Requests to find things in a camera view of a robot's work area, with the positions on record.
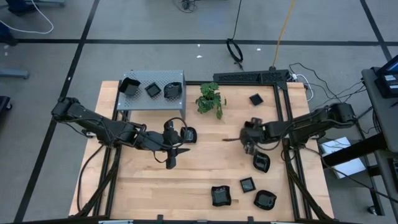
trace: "gray floor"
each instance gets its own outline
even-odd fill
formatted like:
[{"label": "gray floor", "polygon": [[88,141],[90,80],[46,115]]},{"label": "gray floor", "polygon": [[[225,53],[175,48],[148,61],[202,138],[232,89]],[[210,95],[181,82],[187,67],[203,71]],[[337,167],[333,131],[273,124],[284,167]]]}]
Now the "gray floor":
[{"label": "gray floor", "polygon": [[[385,41],[398,41],[395,11],[397,0],[366,0]],[[79,39],[93,0],[67,0],[64,8],[41,9],[54,23],[49,35],[21,34],[23,39]],[[197,2],[192,14],[178,11],[172,1],[101,0],[88,39],[223,40],[233,34],[238,0]],[[289,9],[290,1],[243,1],[236,39],[276,40]],[[47,30],[38,15],[14,17],[6,9],[0,18],[20,29]],[[377,41],[359,0],[301,0],[286,27],[284,40]],[[29,181],[50,123],[55,105],[69,71],[77,44],[0,44],[0,67],[30,71],[28,80],[0,78],[0,95],[14,103],[13,110],[0,126],[0,223],[12,222]],[[275,45],[240,45],[244,69],[267,70],[274,58]],[[391,55],[398,47],[389,47]],[[277,68],[301,62],[317,71],[334,92],[349,88],[361,78],[361,70],[380,66],[386,58],[380,46],[303,46],[282,45]],[[68,95],[94,109],[100,83],[119,80],[128,70],[185,71],[187,80],[211,80],[217,72],[238,72],[224,44],[85,44]],[[323,85],[312,72],[293,66],[310,83]],[[347,93],[352,93],[361,85]],[[314,87],[312,109],[327,100],[322,89]],[[352,96],[348,103],[357,114],[371,104],[366,92]],[[363,129],[373,126],[368,114],[361,120]],[[355,128],[330,130],[328,136],[359,139]],[[28,206],[25,221],[62,218],[68,215],[86,140],[68,127],[58,125],[47,158]],[[394,223],[391,206],[382,200],[385,217],[368,214],[369,191],[347,180],[336,180],[326,173],[335,217],[347,222]],[[358,179],[367,181],[366,176]],[[384,191],[382,180],[377,186]]]}]

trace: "white cable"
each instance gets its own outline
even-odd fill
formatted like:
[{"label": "white cable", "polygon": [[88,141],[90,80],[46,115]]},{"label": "white cable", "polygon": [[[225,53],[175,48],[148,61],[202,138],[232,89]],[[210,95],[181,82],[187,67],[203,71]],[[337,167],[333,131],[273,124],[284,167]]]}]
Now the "white cable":
[{"label": "white cable", "polygon": [[31,1],[32,1],[33,6],[36,8],[37,12],[39,12],[39,13],[44,17],[44,19],[46,19],[46,20],[49,22],[49,24],[51,25],[51,29],[50,29],[49,31],[47,31],[47,32],[38,32],[38,31],[20,30],[20,29],[16,29],[16,28],[13,28],[13,27],[7,25],[5,22],[3,22],[3,21],[1,21],[1,20],[0,20],[0,22],[1,22],[2,24],[4,24],[6,27],[8,27],[8,28],[10,28],[10,29],[12,29],[12,30],[14,30],[14,31],[18,31],[18,32],[25,32],[25,33],[30,33],[30,34],[49,34],[49,33],[51,33],[51,31],[54,29],[54,25],[53,25],[52,22],[43,14],[43,12],[39,10],[39,8],[36,6],[34,0],[31,0]]},{"label": "white cable", "polygon": [[311,91],[311,97],[310,97],[309,99],[307,99],[307,102],[310,101],[310,100],[312,100],[312,98],[313,98],[313,91],[312,91],[311,85],[310,85],[310,83],[308,82],[307,78],[305,78],[305,76],[303,76],[303,75],[301,75],[301,74],[293,74],[292,76],[293,76],[293,78],[296,77],[296,79],[297,79],[297,77],[303,77],[303,78],[305,79],[305,81],[307,82],[307,85],[308,85],[308,87],[309,87],[309,89],[310,89],[310,91]]}]

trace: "potted plant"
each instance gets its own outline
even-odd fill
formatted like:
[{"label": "potted plant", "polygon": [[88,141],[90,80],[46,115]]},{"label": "potted plant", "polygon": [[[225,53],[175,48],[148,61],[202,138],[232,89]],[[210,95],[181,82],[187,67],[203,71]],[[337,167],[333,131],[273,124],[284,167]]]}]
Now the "potted plant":
[{"label": "potted plant", "polygon": [[202,96],[200,96],[195,103],[198,105],[198,112],[201,114],[206,113],[215,107],[217,110],[217,118],[221,119],[223,117],[221,95],[220,93],[216,93],[216,90],[218,90],[218,84],[215,82],[200,85]]}]

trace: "perforated metal shelf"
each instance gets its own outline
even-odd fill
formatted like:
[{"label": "perforated metal shelf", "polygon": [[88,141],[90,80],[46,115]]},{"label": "perforated metal shelf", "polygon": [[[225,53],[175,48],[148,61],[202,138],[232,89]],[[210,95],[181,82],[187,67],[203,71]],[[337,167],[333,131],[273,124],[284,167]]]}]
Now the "perforated metal shelf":
[{"label": "perforated metal shelf", "polygon": [[[185,119],[186,85],[182,70],[170,71],[130,71],[123,78],[132,78],[141,82],[134,96],[126,96],[120,93],[118,110],[180,110]],[[164,98],[164,86],[171,82],[182,83],[182,94],[179,98]],[[145,91],[145,87],[152,83],[162,90],[151,98]]]}]

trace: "wooden tabletop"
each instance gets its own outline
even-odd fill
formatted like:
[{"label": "wooden tabletop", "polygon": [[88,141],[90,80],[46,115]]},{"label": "wooden tabletop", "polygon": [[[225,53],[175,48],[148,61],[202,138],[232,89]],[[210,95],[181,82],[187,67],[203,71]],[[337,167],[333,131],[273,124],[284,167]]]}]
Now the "wooden tabletop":
[{"label": "wooden tabletop", "polygon": [[[102,83],[95,111],[111,118],[116,99],[118,82]],[[293,116],[309,112],[302,83],[288,83]],[[123,147],[118,179],[113,200],[111,218],[114,219],[156,219],[164,215],[165,220],[214,220],[245,221],[248,216],[255,221],[293,221],[292,202],[285,164],[280,158],[282,146],[266,154],[271,159],[268,173],[253,167],[252,156],[244,153],[239,141],[223,142],[223,138],[236,138],[245,121],[252,117],[263,122],[276,121],[277,112],[272,87],[268,86],[220,86],[221,96],[228,104],[223,107],[223,118],[217,120],[215,112],[197,112],[195,100],[200,96],[199,86],[187,86],[186,122],[198,133],[196,144],[186,144],[191,151],[178,155],[177,166],[167,170],[165,164],[154,160],[152,152]],[[253,106],[249,96],[260,94],[264,102]],[[286,119],[283,93],[280,100]],[[163,131],[163,125],[178,111],[133,111],[131,121],[147,125],[148,131]],[[179,132],[180,122],[174,122]],[[89,139],[82,164],[99,147],[96,139]],[[307,147],[317,150],[315,141]],[[318,155],[301,151],[307,189],[326,214],[333,217],[328,189]],[[92,196],[98,186],[104,150],[87,165],[82,178],[81,205]],[[158,152],[157,157],[166,158]],[[257,190],[243,193],[239,180],[252,177]],[[228,185],[231,188],[231,206],[214,207],[211,187]],[[257,208],[254,197],[258,190],[268,190],[277,196],[275,207],[265,211]],[[103,194],[101,213],[104,213],[108,191]],[[300,214],[304,217],[301,194],[298,193]],[[76,193],[70,209],[75,214]]]}]

